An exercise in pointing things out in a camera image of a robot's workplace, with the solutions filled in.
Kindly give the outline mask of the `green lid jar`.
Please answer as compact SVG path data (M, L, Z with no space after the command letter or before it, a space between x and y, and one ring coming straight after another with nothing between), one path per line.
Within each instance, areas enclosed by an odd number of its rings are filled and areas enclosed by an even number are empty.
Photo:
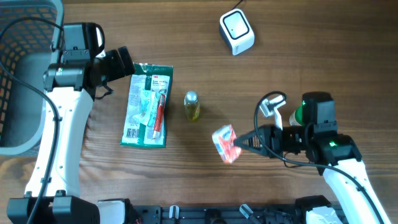
M305 126L306 123L303 121L303 106L300 105L289 117L289 123L291 126Z

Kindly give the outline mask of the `red white tube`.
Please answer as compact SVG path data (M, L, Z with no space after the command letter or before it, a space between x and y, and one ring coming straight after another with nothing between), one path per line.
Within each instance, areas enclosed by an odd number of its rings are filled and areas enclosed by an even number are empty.
M152 135L152 139L157 139L160 136L161 124L164 115L164 107L165 107L165 95L161 94L159 98L159 103L157 107L157 113L155 118L154 131Z

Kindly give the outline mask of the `green package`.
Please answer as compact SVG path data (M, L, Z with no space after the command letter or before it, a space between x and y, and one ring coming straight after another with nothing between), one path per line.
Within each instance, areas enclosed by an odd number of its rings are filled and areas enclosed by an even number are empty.
M167 139L165 111L172 89L174 67L136 63L131 75L126 117L120 145L138 148L164 148ZM152 139L160 95L165 95L160 136Z

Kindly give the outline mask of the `small yellow bottle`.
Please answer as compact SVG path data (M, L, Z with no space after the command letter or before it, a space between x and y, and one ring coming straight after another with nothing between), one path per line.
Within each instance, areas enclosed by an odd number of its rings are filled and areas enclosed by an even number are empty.
M194 121L200 115L200 102L195 91L188 91L184 98L185 114L188 120Z

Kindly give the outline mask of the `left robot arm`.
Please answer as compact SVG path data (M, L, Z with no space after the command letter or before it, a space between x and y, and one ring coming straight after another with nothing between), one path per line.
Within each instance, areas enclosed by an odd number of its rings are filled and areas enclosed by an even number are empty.
M78 173L96 89L136 69L127 48L105 51L99 24L71 23L59 29L63 48L39 91L47 109L39 155L24 196L9 200L7 216L13 223L126 223L134 216L129 202L83 200Z

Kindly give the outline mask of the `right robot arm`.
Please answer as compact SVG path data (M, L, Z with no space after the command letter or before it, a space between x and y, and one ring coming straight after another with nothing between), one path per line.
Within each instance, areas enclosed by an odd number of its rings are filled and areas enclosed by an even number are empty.
M254 129L234 145L264 157L280 159L288 168L314 167L335 194L348 223L389 223L366 173L352 137L338 133L335 101L327 92L304 93L285 128L278 109L286 94L263 96L254 110Z

